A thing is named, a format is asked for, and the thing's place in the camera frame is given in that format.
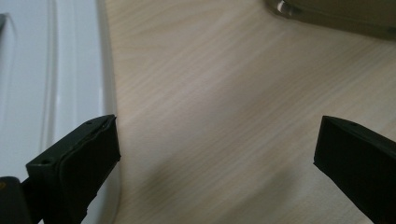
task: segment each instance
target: white plastic surface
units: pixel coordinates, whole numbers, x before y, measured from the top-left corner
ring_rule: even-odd
[[[0,176],[27,178],[25,164],[82,122],[115,114],[102,0],[0,0]],[[111,223],[118,166],[83,223]]]

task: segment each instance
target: wooden table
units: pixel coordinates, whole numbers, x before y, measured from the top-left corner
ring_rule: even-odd
[[[396,42],[262,0],[107,1],[119,223],[371,223],[313,165],[323,115],[396,140]]]

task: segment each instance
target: light wood grain surface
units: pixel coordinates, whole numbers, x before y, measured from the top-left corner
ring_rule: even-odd
[[[323,115],[396,140],[396,42],[262,0],[106,3],[123,223],[370,223],[313,165]]]

